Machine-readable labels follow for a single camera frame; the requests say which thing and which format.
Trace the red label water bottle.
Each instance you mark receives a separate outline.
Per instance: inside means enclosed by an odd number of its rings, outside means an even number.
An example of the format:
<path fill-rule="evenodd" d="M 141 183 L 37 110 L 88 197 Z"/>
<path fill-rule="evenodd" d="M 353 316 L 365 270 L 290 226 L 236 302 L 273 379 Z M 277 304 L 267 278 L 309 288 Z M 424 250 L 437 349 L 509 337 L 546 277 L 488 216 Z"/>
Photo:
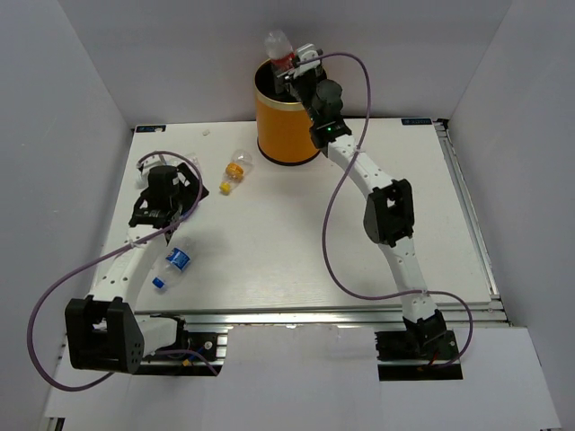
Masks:
<path fill-rule="evenodd" d="M 289 73 L 294 68 L 296 53 L 283 31 L 275 30 L 267 33 L 264 48 L 276 74 Z"/>

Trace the blue cap pepsi bottle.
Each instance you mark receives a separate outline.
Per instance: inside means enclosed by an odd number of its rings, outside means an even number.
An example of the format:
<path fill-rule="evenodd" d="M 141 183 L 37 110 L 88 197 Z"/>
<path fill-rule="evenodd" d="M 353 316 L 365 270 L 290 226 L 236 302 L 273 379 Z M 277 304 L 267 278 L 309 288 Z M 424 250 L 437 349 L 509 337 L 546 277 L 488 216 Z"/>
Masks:
<path fill-rule="evenodd" d="M 165 292 L 180 284 L 191 263 L 193 242 L 188 237 L 175 239 L 168 245 L 167 254 L 161 260 L 161 266 L 152 280 L 159 292 Z"/>

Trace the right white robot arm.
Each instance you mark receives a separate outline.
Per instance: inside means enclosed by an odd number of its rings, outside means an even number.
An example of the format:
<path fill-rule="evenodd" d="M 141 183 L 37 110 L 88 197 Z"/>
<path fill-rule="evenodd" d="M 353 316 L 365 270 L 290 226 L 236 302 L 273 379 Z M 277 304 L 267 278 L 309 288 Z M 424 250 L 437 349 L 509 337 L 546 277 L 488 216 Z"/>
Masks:
<path fill-rule="evenodd" d="M 342 89 L 326 77 L 319 61 L 290 70 L 271 66 L 275 91 L 300 102 L 312 126 L 312 142 L 331 162 L 344 170 L 366 200 L 363 226 L 367 237 L 383 252 L 402 301 L 407 350 L 418 358 L 435 351 L 447 326 L 427 293 L 414 241 L 414 205 L 411 184 L 396 180 L 361 151 L 361 142 L 346 125 Z"/>

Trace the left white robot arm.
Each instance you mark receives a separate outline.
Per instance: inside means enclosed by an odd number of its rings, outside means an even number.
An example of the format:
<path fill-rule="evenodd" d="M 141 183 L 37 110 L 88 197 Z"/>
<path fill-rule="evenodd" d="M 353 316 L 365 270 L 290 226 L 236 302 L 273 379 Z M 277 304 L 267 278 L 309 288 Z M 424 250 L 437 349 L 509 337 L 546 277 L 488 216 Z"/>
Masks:
<path fill-rule="evenodd" d="M 191 263 L 191 245 L 176 239 L 175 223 L 208 191 L 187 163 L 156 165 L 147 174 L 128 221 L 127 250 L 115 256 L 107 273 L 84 299 L 65 309 L 71 365 L 75 369 L 133 374 L 142 360 L 161 350 L 184 356 L 190 336 L 182 319 L 134 313 L 142 288 L 165 293 Z"/>

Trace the orange cylindrical bin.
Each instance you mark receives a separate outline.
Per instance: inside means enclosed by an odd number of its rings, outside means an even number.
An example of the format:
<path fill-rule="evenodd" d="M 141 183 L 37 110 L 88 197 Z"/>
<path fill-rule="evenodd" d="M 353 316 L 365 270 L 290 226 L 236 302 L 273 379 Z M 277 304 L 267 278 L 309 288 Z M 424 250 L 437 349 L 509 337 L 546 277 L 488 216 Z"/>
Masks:
<path fill-rule="evenodd" d="M 277 95 L 271 62 L 260 64 L 253 78 L 257 146 L 270 162 L 298 166 L 311 162 L 320 151 L 312 143 L 311 120 L 289 94 Z"/>

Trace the blue corner sticker left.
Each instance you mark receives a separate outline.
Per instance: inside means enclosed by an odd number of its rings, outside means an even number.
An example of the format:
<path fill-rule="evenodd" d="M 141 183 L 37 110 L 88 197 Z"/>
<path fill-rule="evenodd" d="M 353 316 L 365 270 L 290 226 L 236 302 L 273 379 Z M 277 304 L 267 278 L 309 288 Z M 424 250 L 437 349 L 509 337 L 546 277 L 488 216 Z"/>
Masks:
<path fill-rule="evenodd" d="M 142 125 L 135 128 L 136 133 L 163 133 L 166 125 Z"/>

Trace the blue corner sticker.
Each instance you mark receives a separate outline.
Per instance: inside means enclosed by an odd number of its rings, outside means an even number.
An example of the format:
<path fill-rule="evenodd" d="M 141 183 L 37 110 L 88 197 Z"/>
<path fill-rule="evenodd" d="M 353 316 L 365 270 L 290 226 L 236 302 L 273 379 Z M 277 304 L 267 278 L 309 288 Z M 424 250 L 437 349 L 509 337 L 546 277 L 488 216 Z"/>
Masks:
<path fill-rule="evenodd" d="M 142 125 L 135 128 L 136 133 L 163 133 L 166 125 Z"/>
<path fill-rule="evenodd" d="M 432 125 L 433 121 L 429 118 L 401 118 L 404 126 L 427 126 Z"/>

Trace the yellow cap small bottle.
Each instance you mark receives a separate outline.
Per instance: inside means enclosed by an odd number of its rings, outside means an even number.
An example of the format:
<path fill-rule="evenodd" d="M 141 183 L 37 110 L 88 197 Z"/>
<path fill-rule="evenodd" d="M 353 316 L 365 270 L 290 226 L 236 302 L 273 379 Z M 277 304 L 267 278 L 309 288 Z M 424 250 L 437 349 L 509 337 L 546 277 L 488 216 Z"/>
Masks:
<path fill-rule="evenodd" d="M 219 191 L 228 196 L 237 188 L 253 169 L 253 160 L 250 153 L 244 150 L 236 150 L 230 162 L 225 167 Z"/>

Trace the blue corner sticker right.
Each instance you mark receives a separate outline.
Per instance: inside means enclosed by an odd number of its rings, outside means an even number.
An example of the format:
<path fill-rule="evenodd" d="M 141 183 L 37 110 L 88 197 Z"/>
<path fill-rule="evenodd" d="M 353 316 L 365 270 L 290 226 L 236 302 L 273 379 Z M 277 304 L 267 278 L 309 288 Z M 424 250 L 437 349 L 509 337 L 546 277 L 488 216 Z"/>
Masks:
<path fill-rule="evenodd" d="M 433 121 L 429 118 L 401 118 L 404 126 L 427 126 L 432 125 Z"/>

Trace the aluminium table frame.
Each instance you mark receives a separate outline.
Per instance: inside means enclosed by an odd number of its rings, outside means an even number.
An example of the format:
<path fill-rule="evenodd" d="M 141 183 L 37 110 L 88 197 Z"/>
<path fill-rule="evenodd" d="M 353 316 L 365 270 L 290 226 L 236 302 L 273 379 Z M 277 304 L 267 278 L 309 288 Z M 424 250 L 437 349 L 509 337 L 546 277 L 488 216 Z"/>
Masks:
<path fill-rule="evenodd" d="M 364 135 L 364 153 L 413 187 L 416 256 L 446 320 L 477 326 L 503 322 L 502 305 L 470 193 L 447 132 L 438 123 L 404 126 L 399 119 L 349 122 Z M 128 220 L 141 189 L 137 161 L 165 150 L 195 153 L 209 195 L 176 231 L 193 242 L 179 285 L 165 293 L 141 289 L 134 313 L 184 315 L 244 323 L 292 321 L 296 314 L 357 312 L 361 320 L 401 323 L 401 303 L 383 253 L 363 227 L 365 200 L 341 169 L 318 156 L 295 167 L 265 159 L 252 121 L 171 124 L 136 133 L 104 249 L 126 244 Z M 228 196 L 219 191 L 236 150 L 253 169 Z"/>

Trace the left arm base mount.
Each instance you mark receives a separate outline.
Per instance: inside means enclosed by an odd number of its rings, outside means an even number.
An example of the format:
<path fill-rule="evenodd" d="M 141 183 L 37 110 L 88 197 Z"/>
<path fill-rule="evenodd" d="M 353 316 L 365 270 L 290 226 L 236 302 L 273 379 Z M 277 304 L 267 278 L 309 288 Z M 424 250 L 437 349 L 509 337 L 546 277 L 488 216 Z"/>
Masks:
<path fill-rule="evenodd" d="M 145 356 L 136 375 L 217 376 L 225 359 L 226 334 L 197 329 L 182 317 L 171 319 L 176 321 L 175 341 L 160 347 L 158 353 Z"/>

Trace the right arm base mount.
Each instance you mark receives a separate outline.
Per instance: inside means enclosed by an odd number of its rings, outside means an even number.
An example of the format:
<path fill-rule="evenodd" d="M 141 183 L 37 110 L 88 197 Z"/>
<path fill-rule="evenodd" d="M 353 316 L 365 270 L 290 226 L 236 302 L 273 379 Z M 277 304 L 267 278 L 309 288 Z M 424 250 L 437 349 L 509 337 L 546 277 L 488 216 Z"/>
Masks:
<path fill-rule="evenodd" d="M 452 330 L 420 348 L 406 331 L 378 331 L 377 371 L 380 382 L 459 381 L 464 378 Z"/>

